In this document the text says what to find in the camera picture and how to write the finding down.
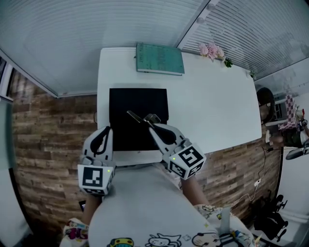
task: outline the person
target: person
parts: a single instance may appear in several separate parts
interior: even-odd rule
[[[91,247],[221,247],[222,208],[209,205],[195,175],[175,180],[162,164],[115,171],[108,195],[88,194],[80,220],[70,219],[60,244]],[[254,247],[252,233],[230,214],[236,246]]]
[[[286,130],[279,136],[271,136],[269,130],[266,131],[265,142],[271,146],[276,145],[278,147],[295,147],[302,148],[305,141],[309,139],[309,129],[307,127],[308,121],[301,118],[301,131],[297,131],[296,128]]]

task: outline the white cable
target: white cable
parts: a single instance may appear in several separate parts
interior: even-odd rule
[[[259,187],[259,185],[257,185],[257,186],[255,187],[255,191],[254,191],[254,195],[253,195],[253,198],[252,198],[252,199],[250,198],[249,194],[245,194],[245,195],[243,195],[242,197],[244,197],[244,196],[247,195],[247,196],[249,197],[250,202],[252,202],[252,201],[254,200],[254,198],[255,198],[255,193],[256,193],[257,187]],[[231,207],[235,206],[235,205],[241,200],[241,198],[239,198],[239,199],[236,201],[236,203],[233,204]]]

